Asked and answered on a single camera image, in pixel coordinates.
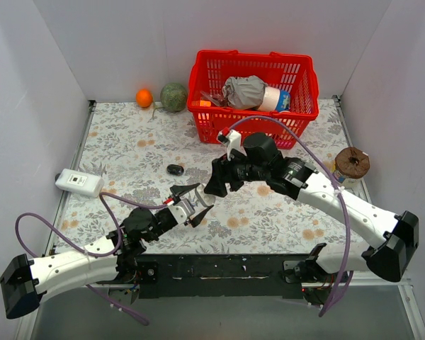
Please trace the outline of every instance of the grey floor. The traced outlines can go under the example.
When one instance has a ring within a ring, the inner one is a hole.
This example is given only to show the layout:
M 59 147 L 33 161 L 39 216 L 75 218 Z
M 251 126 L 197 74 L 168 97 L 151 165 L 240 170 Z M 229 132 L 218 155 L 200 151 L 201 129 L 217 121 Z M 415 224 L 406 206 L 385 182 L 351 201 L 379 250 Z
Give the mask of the grey floor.
M 396 286 L 351 286 L 326 313 L 276 297 L 175 297 L 137 300 L 141 326 L 86 288 L 40 307 L 32 339 L 413 339 Z

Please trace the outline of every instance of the cable tie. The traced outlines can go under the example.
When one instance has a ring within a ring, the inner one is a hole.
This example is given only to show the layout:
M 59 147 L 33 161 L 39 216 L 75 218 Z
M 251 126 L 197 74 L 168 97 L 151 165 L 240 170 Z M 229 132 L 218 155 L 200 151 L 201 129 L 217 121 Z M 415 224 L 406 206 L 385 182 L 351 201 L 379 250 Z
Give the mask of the cable tie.
M 86 246 L 84 246 L 84 254 L 86 256 L 86 259 L 88 260 L 88 270 L 91 270 L 91 261 L 90 261 L 90 256 L 88 254 L 88 250 L 86 250 Z
M 345 187 L 344 186 L 339 186 L 338 189 L 335 189 L 334 190 L 335 197 L 337 197 L 340 193 L 343 193 L 343 190 L 345 190 Z

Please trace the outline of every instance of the grey cloth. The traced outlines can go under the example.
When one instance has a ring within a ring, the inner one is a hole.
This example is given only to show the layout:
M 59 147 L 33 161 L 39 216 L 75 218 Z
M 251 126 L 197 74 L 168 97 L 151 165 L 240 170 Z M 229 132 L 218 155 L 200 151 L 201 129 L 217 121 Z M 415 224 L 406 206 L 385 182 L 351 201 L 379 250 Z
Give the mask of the grey cloth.
M 255 108 L 263 103 L 264 89 L 268 84 L 257 76 L 241 78 L 231 76 L 222 87 L 229 106 L 238 110 Z

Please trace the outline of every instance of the patterned fabric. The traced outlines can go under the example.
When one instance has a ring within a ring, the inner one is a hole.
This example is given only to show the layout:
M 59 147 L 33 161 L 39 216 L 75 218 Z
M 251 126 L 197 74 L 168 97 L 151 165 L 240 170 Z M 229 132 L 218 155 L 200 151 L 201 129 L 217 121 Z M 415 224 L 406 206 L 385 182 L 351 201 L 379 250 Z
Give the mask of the patterned fabric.
M 312 151 L 331 166 L 347 147 L 332 100 L 319 101 L 320 114 L 302 135 Z M 225 153 L 220 145 L 199 141 L 191 113 L 142 110 L 135 103 L 100 103 L 96 106 L 80 171 L 100 175 L 105 191 L 140 203 L 160 204 L 170 186 L 207 183 L 211 161 Z M 299 145 L 283 151 L 313 163 Z M 184 175 L 166 173 L 179 164 Z M 365 199 L 361 185 L 354 193 Z M 118 221 L 132 207 L 111 198 Z M 76 244 L 87 244 L 113 230 L 113 222 L 98 198 L 73 194 L 61 230 Z M 201 225 L 180 225 L 148 246 L 147 253 L 290 253 L 309 252 L 320 242 L 343 243 L 344 226 L 314 208 L 274 193 L 265 183 L 247 183 L 238 192 L 218 198 Z M 353 242 L 362 239 L 353 235 Z M 57 252 L 69 250 L 59 241 Z

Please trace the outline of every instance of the orange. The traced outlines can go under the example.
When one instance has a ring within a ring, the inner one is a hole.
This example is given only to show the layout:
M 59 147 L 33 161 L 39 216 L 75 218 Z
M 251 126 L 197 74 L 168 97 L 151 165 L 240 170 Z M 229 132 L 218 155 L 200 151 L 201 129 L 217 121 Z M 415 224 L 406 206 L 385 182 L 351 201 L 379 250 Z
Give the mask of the orange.
M 141 89 L 135 95 L 135 101 L 137 101 L 137 104 L 139 104 L 141 108 L 147 108 L 153 103 L 153 96 L 148 90 Z

